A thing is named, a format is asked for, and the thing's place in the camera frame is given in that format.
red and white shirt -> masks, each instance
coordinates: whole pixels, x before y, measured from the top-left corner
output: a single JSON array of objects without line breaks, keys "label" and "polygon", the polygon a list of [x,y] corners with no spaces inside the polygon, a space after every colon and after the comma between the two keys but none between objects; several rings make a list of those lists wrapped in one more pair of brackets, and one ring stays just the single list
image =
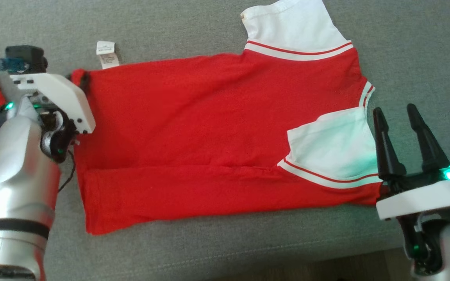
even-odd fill
[{"label": "red and white shirt", "polygon": [[[89,72],[75,148],[86,229],[155,219],[373,205],[374,87],[321,0],[246,9],[244,51]],[[73,73],[78,82],[84,70]]]}]

gray fabric surface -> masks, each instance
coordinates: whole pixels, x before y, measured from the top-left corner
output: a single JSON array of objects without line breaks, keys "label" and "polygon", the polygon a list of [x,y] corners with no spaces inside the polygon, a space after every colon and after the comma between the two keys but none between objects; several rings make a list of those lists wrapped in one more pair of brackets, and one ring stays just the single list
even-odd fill
[{"label": "gray fabric surface", "polygon": [[[271,2],[0,0],[0,56],[13,44],[41,46],[48,70],[66,74],[100,67],[99,40],[115,41],[124,64],[239,53],[246,40],[240,12]],[[362,71],[377,88],[370,108],[383,107],[409,171],[419,171],[421,161],[407,103],[418,106],[450,154],[450,1],[325,3],[359,51]],[[6,75],[0,83],[6,94],[15,92]],[[61,168],[64,180],[70,163]],[[396,222],[380,222],[374,208],[362,206],[152,222],[93,237],[84,231],[74,181],[59,194],[45,268],[51,281],[197,280],[389,249],[401,239]]]}]

silver robotic arm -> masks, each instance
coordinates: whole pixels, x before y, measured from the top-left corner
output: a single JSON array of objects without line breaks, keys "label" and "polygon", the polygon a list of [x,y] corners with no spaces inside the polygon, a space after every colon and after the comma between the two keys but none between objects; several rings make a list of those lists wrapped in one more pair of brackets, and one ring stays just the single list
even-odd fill
[{"label": "silver robotic arm", "polygon": [[384,181],[376,204],[380,219],[396,218],[404,235],[404,251],[419,281],[450,281],[450,162],[416,106],[407,106],[418,135],[422,172],[407,174],[388,136],[380,108],[373,111],[378,171]]},{"label": "silver robotic arm", "polygon": [[18,64],[0,67],[29,92],[0,107],[0,279],[42,281],[59,187],[57,163],[78,133],[93,132],[95,120],[79,87],[45,72],[43,50],[13,46],[6,53],[8,64],[12,59]]}]

dark floor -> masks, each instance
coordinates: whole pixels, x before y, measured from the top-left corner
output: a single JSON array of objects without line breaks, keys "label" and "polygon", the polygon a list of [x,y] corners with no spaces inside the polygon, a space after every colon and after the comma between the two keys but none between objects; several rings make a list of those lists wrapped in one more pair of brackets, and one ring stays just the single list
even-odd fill
[{"label": "dark floor", "polygon": [[403,250],[393,249],[308,265],[274,267],[215,281],[412,281],[410,268]]}]

white care label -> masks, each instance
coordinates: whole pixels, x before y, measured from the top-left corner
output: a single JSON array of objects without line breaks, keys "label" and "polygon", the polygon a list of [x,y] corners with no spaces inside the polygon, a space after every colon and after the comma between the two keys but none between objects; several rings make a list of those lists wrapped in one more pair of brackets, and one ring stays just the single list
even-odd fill
[{"label": "white care label", "polygon": [[102,69],[112,68],[119,66],[118,55],[114,51],[114,45],[116,43],[109,41],[98,41],[96,43],[96,55],[100,59]]}]

